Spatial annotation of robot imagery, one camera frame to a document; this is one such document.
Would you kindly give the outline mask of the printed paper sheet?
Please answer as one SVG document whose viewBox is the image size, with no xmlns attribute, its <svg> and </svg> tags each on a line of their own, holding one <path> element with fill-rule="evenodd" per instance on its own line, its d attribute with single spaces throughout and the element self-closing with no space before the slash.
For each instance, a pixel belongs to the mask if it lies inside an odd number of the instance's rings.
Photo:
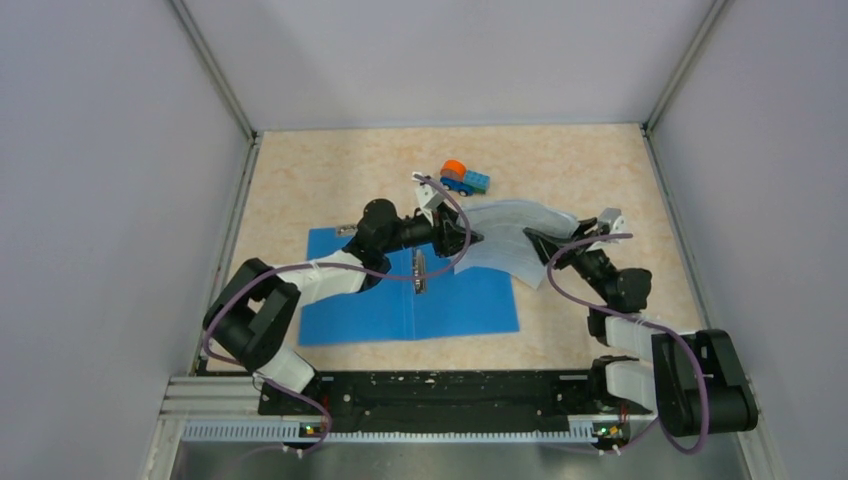
<svg viewBox="0 0 848 480">
<path fill-rule="evenodd" d="M 476 267 L 497 270 L 533 289 L 543 281 L 545 263 L 524 230 L 569 238 L 578 227 L 575 215 L 529 200 L 499 200 L 469 206 L 464 212 L 473 232 L 483 240 L 469 247 L 454 271 L 459 274 Z"/>
</svg>

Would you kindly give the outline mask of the blue file folder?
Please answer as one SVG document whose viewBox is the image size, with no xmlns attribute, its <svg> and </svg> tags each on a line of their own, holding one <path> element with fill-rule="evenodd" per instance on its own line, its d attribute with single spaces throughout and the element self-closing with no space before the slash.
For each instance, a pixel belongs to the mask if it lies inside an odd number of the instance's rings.
<svg viewBox="0 0 848 480">
<path fill-rule="evenodd" d="M 383 280 L 301 311 L 298 344 L 413 341 L 514 333 L 519 319 L 509 274 L 487 268 L 450 271 L 417 293 L 408 281 Z"/>
</svg>

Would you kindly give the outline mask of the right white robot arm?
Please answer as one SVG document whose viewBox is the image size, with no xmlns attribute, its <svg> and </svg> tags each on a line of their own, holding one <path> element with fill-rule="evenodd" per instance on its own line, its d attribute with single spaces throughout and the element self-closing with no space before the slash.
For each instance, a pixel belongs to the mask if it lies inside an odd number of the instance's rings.
<svg viewBox="0 0 848 480">
<path fill-rule="evenodd" d="M 589 219 L 566 238 L 523 230 L 549 280 L 571 268 L 599 296 L 592 303 L 554 288 L 587 308 L 589 334 L 626 353 L 596 363 L 600 376 L 586 385 L 589 404 L 612 412 L 629 400 L 654 412 L 668 436 L 693 436 L 698 444 L 709 434 L 754 430 L 759 407 L 730 335 L 720 329 L 679 333 L 646 315 L 652 273 L 618 268 L 603 249 L 628 238 L 621 224 Z"/>
</svg>

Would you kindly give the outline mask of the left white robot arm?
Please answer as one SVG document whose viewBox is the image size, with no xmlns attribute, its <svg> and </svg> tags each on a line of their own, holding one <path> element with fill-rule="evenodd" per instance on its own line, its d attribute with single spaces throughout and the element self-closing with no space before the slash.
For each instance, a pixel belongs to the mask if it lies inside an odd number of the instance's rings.
<svg viewBox="0 0 848 480">
<path fill-rule="evenodd" d="M 484 239 L 464 214 L 440 200 L 426 216 L 400 217 L 387 199 L 369 202 L 353 237 L 339 250 L 308 263 L 272 267 L 245 261 L 225 285 L 203 320 L 203 348 L 221 346 L 232 361 L 267 383 L 283 387 L 283 401 L 297 413 L 319 404 L 315 368 L 284 337 L 300 307 L 340 295 L 366 292 L 394 279 L 389 254 L 430 245 L 441 258 L 459 260 Z"/>
</svg>

